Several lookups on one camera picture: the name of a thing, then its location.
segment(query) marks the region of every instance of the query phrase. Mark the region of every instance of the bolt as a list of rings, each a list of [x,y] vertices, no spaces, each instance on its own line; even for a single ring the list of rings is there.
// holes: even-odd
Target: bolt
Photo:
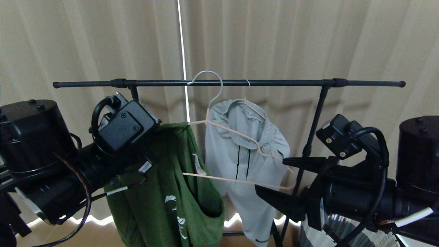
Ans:
[[[427,127],[422,127],[422,128],[419,129],[419,132],[421,134],[426,134],[428,132],[428,129],[427,129]]]

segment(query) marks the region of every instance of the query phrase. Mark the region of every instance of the clothing tag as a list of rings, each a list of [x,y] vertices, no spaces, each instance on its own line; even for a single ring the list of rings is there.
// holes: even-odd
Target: clothing tag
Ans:
[[[146,161],[145,164],[143,164],[142,167],[140,167],[139,172],[145,173],[152,167],[151,163],[149,161]]]
[[[207,173],[201,168],[200,161],[198,160],[198,155],[196,153],[192,154],[195,156],[195,169],[197,170],[197,173],[200,175],[207,175]]]

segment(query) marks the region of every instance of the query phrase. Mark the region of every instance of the pink clothes hanger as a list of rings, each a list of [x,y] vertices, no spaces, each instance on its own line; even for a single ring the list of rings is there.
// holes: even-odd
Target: pink clothes hanger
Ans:
[[[244,104],[244,105],[248,106],[250,109],[252,109],[255,113],[257,113],[259,116],[261,116],[265,120],[265,116],[264,115],[262,115],[255,108],[253,108],[253,106],[247,104],[247,94],[250,91],[251,85],[250,85],[250,82],[247,79],[245,79],[245,80],[248,82],[248,89],[247,89],[247,92],[245,92],[244,101],[243,102],[238,102],[238,104]]]
[[[221,93],[223,92],[223,88],[224,88],[223,79],[221,79],[221,77],[220,77],[217,73],[215,73],[215,72],[213,72],[213,71],[210,71],[210,70],[203,70],[203,71],[199,72],[199,73],[198,73],[198,74],[192,79],[192,81],[188,83],[188,85],[193,84],[199,75],[201,75],[202,73],[206,73],[206,72],[208,72],[208,73],[212,73],[212,74],[216,75],[216,76],[219,78],[219,81],[221,82],[221,89],[219,90],[219,93],[218,93],[218,94],[217,94],[217,95],[216,95],[216,96],[215,96],[215,97],[209,102],[209,105],[208,105],[208,107],[207,107],[207,111],[206,111],[206,119],[205,119],[205,120],[202,120],[202,121],[196,121],[196,122],[187,123],[187,124],[188,124],[188,125],[196,125],[196,124],[206,124],[206,125],[207,125],[207,124],[212,124],[212,125],[214,125],[214,126],[217,126],[218,128],[222,128],[222,129],[224,129],[224,130],[227,130],[227,131],[233,132],[233,133],[235,133],[235,134],[238,134],[238,135],[240,135],[240,136],[242,136],[242,137],[245,137],[245,138],[247,138],[248,140],[254,142],[254,143],[256,144],[256,147],[257,147],[257,149],[258,149],[258,152],[259,152],[262,156],[272,157],[272,158],[275,158],[275,159],[277,159],[278,161],[282,162],[282,160],[281,160],[279,157],[275,156],[275,155],[264,154],[264,153],[262,153],[262,151],[261,151],[261,147],[259,146],[259,143],[258,143],[255,139],[253,139],[253,138],[251,138],[251,137],[249,137],[249,136],[247,136],[247,135],[244,135],[244,134],[242,134],[242,133],[240,133],[240,132],[238,132],[238,131],[235,131],[235,130],[229,129],[229,128],[227,128],[227,127],[224,127],[224,126],[222,126],[222,125],[220,125],[220,124],[214,123],[214,122],[212,122],[212,121],[209,120],[210,106],[211,106],[212,102],[213,102],[214,100],[216,100],[216,99],[221,95]],[[287,169],[288,169],[292,174],[294,174],[294,172],[293,172],[293,170],[291,169],[291,167],[289,167],[289,166],[286,166],[286,167],[287,167]],[[202,177],[202,178],[211,178],[211,179],[217,179],[217,180],[225,180],[225,181],[238,182],[238,183],[245,183],[245,184],[260,185],[260,186],[264,186],[264,187],[271,187],[271,188],[278,188],[278,189],[292,189],[292,188],[294,188],[294,185],[292,185],[292,186],[288,186],[288,187],[286,187],[286,186],[277,186],[277,185],[266,185],[266,184],[254,183],[254,182],[249,182],[249,181],[234,180],[234,179],[228,179],[228,178],[220,178],[220,177],[214,177],[214,176],[208,176],[208,175],[201,175],[201,174],[195,174],[195,173],[187,173],[187,172],[184,172],[183,175],[187,175],[187,176],[195,176],[195,177]]]

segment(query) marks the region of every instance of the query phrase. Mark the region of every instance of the horizontal bar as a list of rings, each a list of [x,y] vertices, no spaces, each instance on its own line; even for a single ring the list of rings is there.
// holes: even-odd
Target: horizontal bar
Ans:
[[[220,86],[219,80],[197,80],[191,85],[190,80],[126,80],[54,82],[54,88],[60,87],[181,87],[181,86]],[[384,86],[404,87],[403,81],[363,81],[363,80],[249,80],[251,86]],[[223,80],[224,86],[248,86],[246,80]]]

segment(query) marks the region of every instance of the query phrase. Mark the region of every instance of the green garment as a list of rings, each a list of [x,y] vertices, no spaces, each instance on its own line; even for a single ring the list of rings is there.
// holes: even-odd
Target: green garment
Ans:
[[[150,139],[151,150],[161,160],[147,171],[146,183],[107,197],[123,242],[128,247],[219,246],[224,224],[220,194],[210,179],[182,174],[197,173],[198,165],[207,171],[191,127],[163,124]],[[104,189],[140,180],[127,174]]]

